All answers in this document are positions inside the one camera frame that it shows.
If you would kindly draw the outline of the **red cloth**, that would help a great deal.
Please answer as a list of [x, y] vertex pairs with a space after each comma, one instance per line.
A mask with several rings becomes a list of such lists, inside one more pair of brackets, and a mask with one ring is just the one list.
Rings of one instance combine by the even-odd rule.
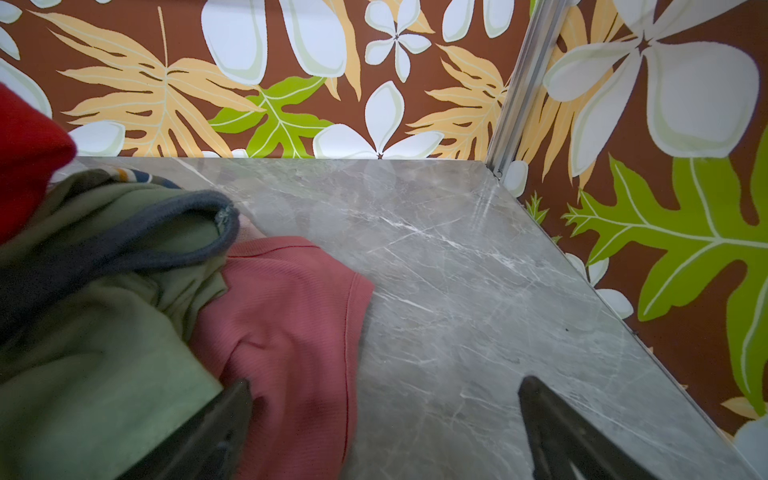
[[49, 180], [76, 145], [53, 120], [1, 87], [1, 241], [19, 233], [41, 204]]

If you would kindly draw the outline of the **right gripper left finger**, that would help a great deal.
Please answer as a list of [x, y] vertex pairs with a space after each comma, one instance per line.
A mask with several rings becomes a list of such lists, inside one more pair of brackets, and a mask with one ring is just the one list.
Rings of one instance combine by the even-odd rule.
[[232, 479], [244, 448], [252, 406], [249, 382], [235, 381], [121, 477]]

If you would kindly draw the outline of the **pink ribbed cloth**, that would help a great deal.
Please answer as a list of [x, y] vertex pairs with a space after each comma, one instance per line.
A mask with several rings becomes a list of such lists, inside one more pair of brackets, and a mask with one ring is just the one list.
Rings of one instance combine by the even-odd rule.
[[222, 384], [246, 380], [252, 413], [241, 479], [335, 479], [357, 423], [358, 347], [374, 286], [309, 240], [243, 220], [227, 290], [190, 346]]

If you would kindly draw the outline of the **aluminium frame post right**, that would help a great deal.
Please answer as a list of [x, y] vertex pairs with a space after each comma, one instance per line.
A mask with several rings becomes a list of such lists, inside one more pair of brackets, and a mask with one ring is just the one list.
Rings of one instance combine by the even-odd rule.
[[567, 16], [570, 1], [538, 1], [510, 77], [486, 165], [502, 179], [514, 161], [523, 130]]

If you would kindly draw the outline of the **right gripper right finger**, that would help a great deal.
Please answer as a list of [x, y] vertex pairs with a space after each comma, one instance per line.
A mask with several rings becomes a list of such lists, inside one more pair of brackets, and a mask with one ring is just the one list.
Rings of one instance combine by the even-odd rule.
[[518, 397], [535, 479], [655, 477], [538, 377], [524, 377]]

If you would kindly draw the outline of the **olive green cloth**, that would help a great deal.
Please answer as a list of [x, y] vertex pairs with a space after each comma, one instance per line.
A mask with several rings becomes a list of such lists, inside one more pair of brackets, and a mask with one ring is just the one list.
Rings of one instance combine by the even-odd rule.
[[226, 292], [225, 195], [94, 169], [1, 248], [1, 475], [115, 479], [221, 392], [189, 348]]

